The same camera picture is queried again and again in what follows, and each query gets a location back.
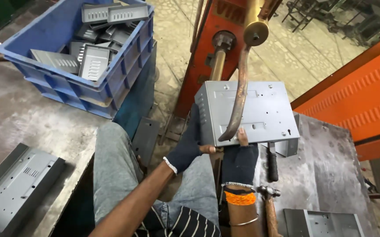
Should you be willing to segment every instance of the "blue plastic crate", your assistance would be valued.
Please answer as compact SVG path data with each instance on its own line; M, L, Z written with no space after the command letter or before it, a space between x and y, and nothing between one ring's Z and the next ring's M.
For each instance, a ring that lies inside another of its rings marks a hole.
M140 0L122 0L128 4ZM68 45L82 26L82 4L112 0L61 0L0 45L0 53L23 73L43 96L113 118L153 49L154 7L140 21L98 81L89 81L32 59L30 49L56 52Z

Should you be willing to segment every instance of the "orange thread bracelet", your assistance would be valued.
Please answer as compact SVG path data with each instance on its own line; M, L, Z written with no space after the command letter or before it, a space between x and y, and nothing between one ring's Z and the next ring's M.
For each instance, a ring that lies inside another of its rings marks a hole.
M233 205L247 206L256 202L256 196L254 195L254 193L250 193L247 195L235 195L225 191L225 194L227 196L227 202Z

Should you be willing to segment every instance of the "black handle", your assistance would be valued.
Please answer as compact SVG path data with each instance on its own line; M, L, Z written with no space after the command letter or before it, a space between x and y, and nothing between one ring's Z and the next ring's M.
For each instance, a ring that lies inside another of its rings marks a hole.
M267 158L269 160L269 180L271 182L276 182L279 179L277 175L276 154L267 151Z

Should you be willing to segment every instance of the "glove cuff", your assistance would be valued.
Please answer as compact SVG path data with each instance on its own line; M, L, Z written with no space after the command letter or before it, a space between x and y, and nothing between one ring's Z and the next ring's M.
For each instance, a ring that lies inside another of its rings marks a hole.
M166 164L174 171L174 173L175 174L177 174L177 168L175 168L175 166L173 166L170 162L169 162L169 160L168 160L168 158L166 158L165 156L164 156L164 161L166 162Z
M246 188L253 188L253 185L243 184L243 183L236 183L236 182L226 182L226 183L221 184L222 187L226 186L226 185L236 185L236 186L243 186L243 187L246 187Z

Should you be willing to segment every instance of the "navy blue glove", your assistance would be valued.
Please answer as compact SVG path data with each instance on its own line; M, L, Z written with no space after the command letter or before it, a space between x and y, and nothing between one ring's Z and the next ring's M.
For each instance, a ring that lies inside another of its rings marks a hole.
M186 170L196 157L203 153L213 154L215 152L216 149L212 145L200 146L199 107L193 103L187 130L183 133L177 146L163 159L176 174L179 174Z
M240 145L224 147L222 186L238 185L252 188L259 148L257 143L249 144L243 128L238 130L237 138Z

